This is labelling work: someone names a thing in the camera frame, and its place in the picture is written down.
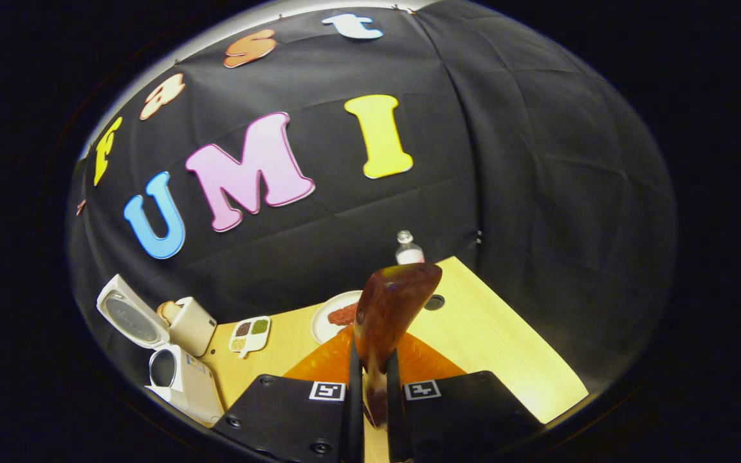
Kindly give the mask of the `white toaster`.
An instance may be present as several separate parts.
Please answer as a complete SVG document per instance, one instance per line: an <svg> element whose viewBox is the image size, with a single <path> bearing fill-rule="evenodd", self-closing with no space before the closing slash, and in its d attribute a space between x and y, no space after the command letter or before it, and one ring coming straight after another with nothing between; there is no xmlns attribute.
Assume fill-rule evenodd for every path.
<svg viewBox="0 0 741 463"><path fill-rule="evenodd" d="M217 329L217 320L193 296L182 297L175 302L182 306L182 310L176 321L167 325L169 343L199 358L208 350Z"/></svg>

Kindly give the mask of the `brown wooden spoon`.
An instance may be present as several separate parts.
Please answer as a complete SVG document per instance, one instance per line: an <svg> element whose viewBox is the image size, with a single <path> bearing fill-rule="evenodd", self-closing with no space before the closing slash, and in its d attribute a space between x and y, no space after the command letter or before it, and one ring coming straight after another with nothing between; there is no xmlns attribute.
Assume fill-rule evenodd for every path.
<svg viewBox="0 0 741 463"><path fill-rule="evenodd" d="M374 428L385 428L388 422L389 358L442 275L436 264L400 264L377 270L365 284L353 323L354 345L364 370L364 409Z"/></svg>

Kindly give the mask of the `black backdrop cloth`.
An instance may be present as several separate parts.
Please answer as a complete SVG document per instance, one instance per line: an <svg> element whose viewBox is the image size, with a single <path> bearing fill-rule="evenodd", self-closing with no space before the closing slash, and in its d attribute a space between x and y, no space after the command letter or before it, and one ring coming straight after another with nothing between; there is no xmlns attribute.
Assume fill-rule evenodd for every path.
<svg viewBox="0 0 741 463"><path fill-rule="evenodd" d="M114 275L226 323L361 288L409 230L589 390L635 360L670 292L676 202L649 129L564 47L467 0L244 12L157 62L91 140L71 292L134 383L142 349L95 308Z"/></svg>

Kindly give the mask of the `clear bottle with pink label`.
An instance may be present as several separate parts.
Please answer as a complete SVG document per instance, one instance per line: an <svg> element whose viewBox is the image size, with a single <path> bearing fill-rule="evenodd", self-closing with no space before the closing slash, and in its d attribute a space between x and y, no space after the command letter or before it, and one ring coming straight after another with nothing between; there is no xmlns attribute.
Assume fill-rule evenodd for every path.
<svg viewBox="0 0 741 463"><path fill-rule="evenodd" d="M399 249L395 252L395 260L400 266L405 264L424 263L425 255L423 249L414 243L414 236L408 230L402 230L397 234Z"/></svg>

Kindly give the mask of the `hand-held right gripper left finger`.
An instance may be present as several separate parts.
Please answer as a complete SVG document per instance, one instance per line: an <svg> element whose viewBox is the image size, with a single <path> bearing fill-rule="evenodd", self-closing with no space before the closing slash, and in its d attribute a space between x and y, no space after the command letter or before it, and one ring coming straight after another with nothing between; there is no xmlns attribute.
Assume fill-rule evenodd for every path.
<svg viewBox="0 0 741 463"><path fill-rule="evenodd" d="M249 463L364 463L361 413L361 367L347 326L285 376L256 376L212 431Z"/></svg>

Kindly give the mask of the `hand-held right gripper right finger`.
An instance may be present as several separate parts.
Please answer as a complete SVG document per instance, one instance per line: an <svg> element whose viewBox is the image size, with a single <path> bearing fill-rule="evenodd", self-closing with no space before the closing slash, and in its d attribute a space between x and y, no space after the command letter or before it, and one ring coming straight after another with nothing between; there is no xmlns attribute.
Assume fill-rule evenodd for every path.
<svg viewBox="0 0 741 463"><path fill-rule="evenodd" d="M393 461L514 463L543 424L491 371L467 373L411 334L388 363Z"/></svg>

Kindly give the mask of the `white rice cooker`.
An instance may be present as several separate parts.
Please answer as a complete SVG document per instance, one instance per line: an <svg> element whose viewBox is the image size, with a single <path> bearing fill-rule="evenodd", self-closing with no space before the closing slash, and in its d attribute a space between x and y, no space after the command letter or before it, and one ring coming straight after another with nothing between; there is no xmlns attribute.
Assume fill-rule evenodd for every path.
<svg viewBox="0 0 741 463"><path fill-rule="evenodd" d="M121 275L107 282L97 296L95 307L126 339L152 353L147 363L145 388L200 424L214 425L223 416L212 369L169 343L165 320Z"/></svg>

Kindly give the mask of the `white divided grain dish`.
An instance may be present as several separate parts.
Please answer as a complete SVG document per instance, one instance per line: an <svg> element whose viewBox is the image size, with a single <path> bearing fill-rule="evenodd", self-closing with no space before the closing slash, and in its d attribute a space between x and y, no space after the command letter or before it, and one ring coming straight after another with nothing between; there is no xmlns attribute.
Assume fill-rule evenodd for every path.
<svg viewBox="0 0 741 463"><path fill-rule="evenodd" d="M230 352L238 354L239 358L246 358L251 352L264 349L268 343L270 329L269 316L257 316L237 322L228 342Z"/></svg>

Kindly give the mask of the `white round plate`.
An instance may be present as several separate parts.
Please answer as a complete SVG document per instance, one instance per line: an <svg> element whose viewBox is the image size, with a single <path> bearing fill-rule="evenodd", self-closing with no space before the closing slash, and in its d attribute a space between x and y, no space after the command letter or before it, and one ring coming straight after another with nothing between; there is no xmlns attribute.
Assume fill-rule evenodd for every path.
<svg viewBox="0 0 741 463"><path fill-rule="evenodd" d="M339 331L349 326L333 325L327 321L327 315L334 310L345 307L345 305L358 302L361 294L361 290L340 293L328 299L315 310L311 319L311 334L317 343L321 345L331 340Z"/></svg>

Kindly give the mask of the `red meat patty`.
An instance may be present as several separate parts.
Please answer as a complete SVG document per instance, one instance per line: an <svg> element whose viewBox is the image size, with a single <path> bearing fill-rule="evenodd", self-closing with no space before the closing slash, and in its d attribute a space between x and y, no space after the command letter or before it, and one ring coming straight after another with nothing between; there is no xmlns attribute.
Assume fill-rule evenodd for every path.
<svg viewBox="0 0 741 463"><path fill-rule="evenodd" d="M356 311L358 310L358 302L345 305L345 307L334 310L332 313L327 315L327 321L337 326L352 325L356 318Z"/></svg>

